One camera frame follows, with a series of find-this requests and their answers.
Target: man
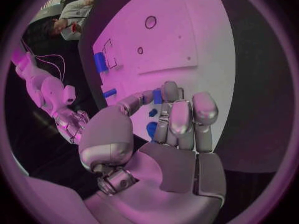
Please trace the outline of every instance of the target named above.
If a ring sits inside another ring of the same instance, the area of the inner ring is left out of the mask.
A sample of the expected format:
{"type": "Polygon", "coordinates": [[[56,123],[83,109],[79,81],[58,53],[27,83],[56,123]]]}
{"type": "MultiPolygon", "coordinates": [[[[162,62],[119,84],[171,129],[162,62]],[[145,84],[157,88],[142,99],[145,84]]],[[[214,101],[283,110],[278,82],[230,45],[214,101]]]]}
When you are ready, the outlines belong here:
{"type": "Polygon", "coordinates": [[[53,19],[48,23],[46,33],[49,36],[61,34],[65,40],[79,40],[88,16],[95,0],[77,0],[70,2],[63,9],[59,19],[53,19]]]}

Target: cable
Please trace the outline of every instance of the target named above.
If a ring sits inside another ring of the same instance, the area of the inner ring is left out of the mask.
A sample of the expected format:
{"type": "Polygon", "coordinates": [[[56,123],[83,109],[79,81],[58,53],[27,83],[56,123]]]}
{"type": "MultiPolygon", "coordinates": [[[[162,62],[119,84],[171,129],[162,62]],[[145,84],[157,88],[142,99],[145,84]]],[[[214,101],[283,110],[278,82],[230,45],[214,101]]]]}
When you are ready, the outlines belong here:
{"type": "Polygon", "coordinates": [[[23,38],[21,39],[22,43],[24,44],[25,48],[36,58],[38,59],[39,61],[41,62],[44,62],[44,63],[47,63],[47,64],[50,64],[52,66],[54,66],[58,72],[59,72],[59,75],[60,75],[60,80],[63,82],[64,80],[64,76],[65,76],[65,61],[64,61],[64,58],[61,56],[61,55],[58,55],[58,54],[50,54],[50,55],[44,55],[44,56],[37,56],[33,53],[33,51],[31,50],[31,48],[25,43],[25,41],[23,40],[23,38]],[[48,61],[45,61],[45,60],[42,60],[40,59],[39,57],[50,57],[50,56],[58,56],[62,59],[62,62],[63,62],[63,75],[61,75],[61,71],[59,69],[59,67],[57,65],[55,65],[54,63],[52,62],[48,62],[48,61]]]}

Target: wire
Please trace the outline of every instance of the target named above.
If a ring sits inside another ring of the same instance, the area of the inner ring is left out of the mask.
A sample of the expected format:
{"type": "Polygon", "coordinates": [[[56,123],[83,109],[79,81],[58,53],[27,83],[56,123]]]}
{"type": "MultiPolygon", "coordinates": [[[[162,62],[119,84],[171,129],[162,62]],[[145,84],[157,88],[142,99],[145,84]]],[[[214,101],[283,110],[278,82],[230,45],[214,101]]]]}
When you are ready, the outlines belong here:
{"type": "Polygon", "coordinates": [[[33,51],[31,50],[31,48],[25,43],[25,41],[23,40],[23,38],[21,39],[22,43],[24,44],[25,48],[36,58],[38,59],[39,61],[41,62],[44,62],[44,63],[47,63],[47,64],[50,64],[52,66],[54,66],[58,72],[59,72],[59,75],[60,75],[60,80],[63,81],[64,80],[64,76],[65,76],[65,61],[64,61],[64,58],[61,56],[61,55],[58,55],[58,54],[50,54],[50,55],[44,55],[44,56],[37,56],[33,53],[33,51]],[[63,75],[61,75],[61,71],[59,69],[59,67],[57,65],[55,65],[54,63],[52,62],[48,62],[48,61],[45,61],[45,60],[42,60],[40,59],[39,57],[51,57],[51,56],[58,56],[62,59],[62,62],[63,62],[63,75]]]}

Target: blue object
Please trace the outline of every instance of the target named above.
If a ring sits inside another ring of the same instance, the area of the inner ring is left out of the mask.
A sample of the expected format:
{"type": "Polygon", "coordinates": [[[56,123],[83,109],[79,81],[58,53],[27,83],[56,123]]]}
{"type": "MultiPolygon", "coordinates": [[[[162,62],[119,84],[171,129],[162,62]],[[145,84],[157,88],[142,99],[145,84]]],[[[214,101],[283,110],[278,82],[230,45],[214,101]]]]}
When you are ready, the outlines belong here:
{"type": "Polygon", "coordinates": [[[112,89],[112,90],[104,92],[104,97],[107,98],[109,96],[115,95],[116,93],[117,93],[116,89],[112,89]]]}
{"type": "Polygon", "coordinates": [[[153,140],[155,130],[157,128],[157,122],[150,122],[147,124],[147,131],[151,139],[153,140]]]}
{"type": "Polygon", "coordinates": [[[152,110],[149,112],[149,117],[154,117],[157,113],[158,113],[158,111],[157,111],[156,109],[152,109],[152,110]]]}
{"type": "Polygon", "coordinates": [[[99,73],[103,71],[108,71],[108,67],[106,65],[106,60],[103,52],[94,54],[94,59],[99,73]]]}
{"type": "Polygon", "coordinates": [[[161,89],[155,89],[152,93],[153,93],[153,103],[162,104],[161,89]]]}

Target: white shirt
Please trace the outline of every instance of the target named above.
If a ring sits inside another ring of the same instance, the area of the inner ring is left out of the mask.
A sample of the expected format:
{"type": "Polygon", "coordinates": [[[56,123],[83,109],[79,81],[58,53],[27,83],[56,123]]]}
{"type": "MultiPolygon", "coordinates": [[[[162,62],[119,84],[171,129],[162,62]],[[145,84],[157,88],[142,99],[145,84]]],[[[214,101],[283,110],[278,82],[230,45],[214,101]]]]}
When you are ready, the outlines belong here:
{"type": "MultiPolygon", "coordinates": [[[[73,22],[77,22],[78,25],[81,27],[84,26],[85,18],[72,18],[68,19],[68,17],[87,17],[92,6],[85,6],[84,0],[77,0],[70,2],[65,8],[63,9],[59,19],[67,19],[68,25],[71,25],[73,22]]],[[[81,33],[80,32],[72,32],[72,26],[69,26],[63,29],[60,32],[61,36],[65,40],[79,40],[81,33]]]]}

